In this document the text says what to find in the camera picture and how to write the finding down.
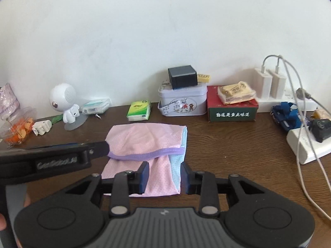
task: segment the light blue fabric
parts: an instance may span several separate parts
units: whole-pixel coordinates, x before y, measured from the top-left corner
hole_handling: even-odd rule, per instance
[[[180,147],[184,148],[184,154],[182,155],[168,155],[171,165],[171,174],[173,176],[173,182],[176,188],[180,189],[180,165],[184,161],[186,153],[186,141],[187,141],[187,127],[183,129],[182,143]]]

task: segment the white power strip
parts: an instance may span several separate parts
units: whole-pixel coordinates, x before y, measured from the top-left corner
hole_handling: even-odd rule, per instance
[[[287,143],[293,150],[294,154],[297,153],[297,139],[299,137],[299,131],[300,128],[290,130],[287,133]],[[312,145],[315,149],[316,155],[318,158],[323,157],[329,153],[331,153],[331,137],[327,138],[323,142],[318,142],[315,140],[315,137],[313,134],[309,132],[311,139],[312,139]],[[300,144],[299,144],[299,161],[300,164],[306,164],[308,162],[311,162],[315,160],[314,153],[309,145],[308,139],[307,139],[307,133],[306,129],[302,128],[301,135],[300,135]]]
[[[294,97],[292,95],[291,91],[285,90],[284,95],[280,99],[275,99],[273,97],[269,97],[269,99],[260,99],[256,98],[256,101],[259,103],[258,113],[265,113],[265,112],[271,112],[271,108],[275,105],[280,104],[282,101],[287,101],[289,103],[295,103]],[[303,100],[298,99],[297,100],[298,105],[300,109],[303,109]],[[317,103],[315,103],[313,100],[306,99],[306,111],[315,111],[317,108]]]

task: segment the folded cloth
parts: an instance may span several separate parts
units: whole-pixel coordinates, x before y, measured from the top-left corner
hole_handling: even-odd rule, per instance
[[[102,178],[113,178],[125,170],[136,171],[148,161],[149,179],[145,193],[136,197],[168,196],[180,193],[180,164],[186,151],[186,126],[136,123],[113,126],[106,141],[110,158]]]

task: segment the purple trim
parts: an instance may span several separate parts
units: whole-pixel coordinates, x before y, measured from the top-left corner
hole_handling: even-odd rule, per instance
[[[126,155],[126,156],[117,156],[112,151],[109,151],[108,156],[114,159],[119,160],[149,160],[152,158],[157,158],[165,155],[183,155],[185,154],[185,148],[184,147],[173,147],[173,148],[163,148],[156,150],[154,152],[145,153],[145,154],[132,154],[132,155]]]

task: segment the wooden table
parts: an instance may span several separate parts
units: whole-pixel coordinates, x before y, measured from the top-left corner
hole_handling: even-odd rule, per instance
[[[69,142],[103,141],[113,125],[127,124],[128,106],[112,107],[102,119],[90,116],[84,125],[74,131],[65,131],[62,122],[53,126],[44,136],[31,135],[22,145],[43,146]],[[164,117],[153,104],[148,122],[186,125],[188,129],[185,161],[193,170],[213,172],[226,178],[238,173],[307,208],[316,222],[309,247],[331,247],[331,222],[309,203],[299,183],[295,156],[286,142],[286,133],[277,126],[268,113],[258,113],[255,122],[208,122],[207,115],[196,117]],[[107,157],[95,159],[90,169],[31,182],[28,192],[32,202],[40,200],[92,173],[102,173]],[[331,174],[331,156],[322,159]],[[311,197],[331,215],[331,194],[316,161],[302,166],[302,173]],[[220,195],[221,209],[228,206]],[[103,209],[107,208],[104,200]],[[131,206],[184,207],[198,206],[197,195],[175,195],[156,198],[133,198]]]

